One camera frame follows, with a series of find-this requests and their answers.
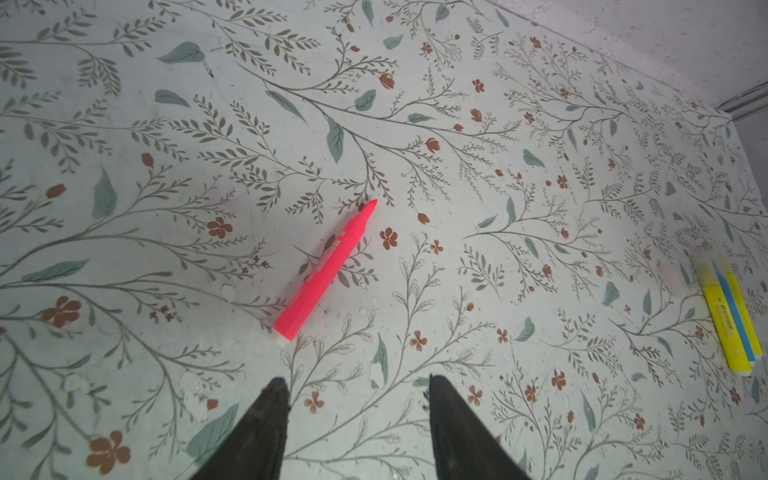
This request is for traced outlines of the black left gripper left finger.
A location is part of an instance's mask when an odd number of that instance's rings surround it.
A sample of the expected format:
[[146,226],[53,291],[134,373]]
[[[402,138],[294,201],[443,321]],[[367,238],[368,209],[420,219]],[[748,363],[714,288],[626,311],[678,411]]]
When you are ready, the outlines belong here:
[[279,479],[289,412],[288,385],[275,377],[192,479]]

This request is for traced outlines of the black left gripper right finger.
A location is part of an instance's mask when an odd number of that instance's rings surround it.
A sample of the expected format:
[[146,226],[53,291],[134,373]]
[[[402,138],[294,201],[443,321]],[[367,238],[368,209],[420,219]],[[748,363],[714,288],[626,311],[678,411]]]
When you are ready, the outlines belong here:
[[437,478],[526,479],[450,381],[429,378],[429,423]]

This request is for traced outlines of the pink highlighter pen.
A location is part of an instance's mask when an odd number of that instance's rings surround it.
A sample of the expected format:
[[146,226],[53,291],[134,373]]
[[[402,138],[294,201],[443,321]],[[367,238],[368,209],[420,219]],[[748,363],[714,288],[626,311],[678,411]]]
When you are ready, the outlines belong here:
[[283,339],[293,341],[310,318],[365,234],[367,224],[376,210],[377,203],[377,200],[368,202],[360,213],[347,222],[325,250],[286,309],[281,313],[273,326],[273,330]]

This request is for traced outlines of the yellow highlighter pen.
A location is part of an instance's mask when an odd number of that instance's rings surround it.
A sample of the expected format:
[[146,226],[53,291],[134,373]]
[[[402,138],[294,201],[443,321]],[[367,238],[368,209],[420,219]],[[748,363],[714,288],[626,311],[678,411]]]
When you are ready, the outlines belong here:
[[738,309],[739,325],[744,330],[742,340],[745,350],[747,351],[750,361],[754,363],[763,356],[763,350],[760,345],[756,328],[752,322],[741,285],[732,268],[731,262],[724,255],[719,257],[719,261],[728,282],[730,297],[734,300],[735,307],[733,307],[733,309]]
[[738,376],[750,375],[752,366],[716,270],[704,261],[697,261],[695,270],[729,369]]

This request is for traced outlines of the blue highlighter pen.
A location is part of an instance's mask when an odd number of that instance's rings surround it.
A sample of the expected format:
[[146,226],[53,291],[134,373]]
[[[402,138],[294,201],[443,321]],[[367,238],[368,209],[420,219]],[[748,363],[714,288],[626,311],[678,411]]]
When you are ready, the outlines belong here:
[[743,343],[743,340],[742,340],[742,335],[744,334],[744,330],[739,325],[738,309],[733,309],[733,307],[735,307],[734,300],[730,297],[730,291],[729,291],[729,288],[728,288],[728,282],[726,280],[726,277],[725,277],[725,274],[723,272],[723,269],[722,269],[722,267],[720,265],[719,257],[718,257],[717,260],[713,261],[713,266],[714,266],[715,272],[716,272],[716,274],[718,276],[718,280],[719,280],[719,282],[721,284],[721,288],[723,289],[723,292],[725,294],[726,301],[727,301],[727,304],[729,306],[730,314],[731,314],[731,317],[733,318],[736,330],[738,331],[739,339],[740,339],[740,341],[742,343],[742,346],[744,348],[744,351],[745,351],[745,354],[746,354],[746,358],[749,361],[750,366],[753,367],[757,360],[754,363],[752,363],[750,361],[750,359],[748,358],[747,351],[745,350],[745,346],[744,346],[744,343]]

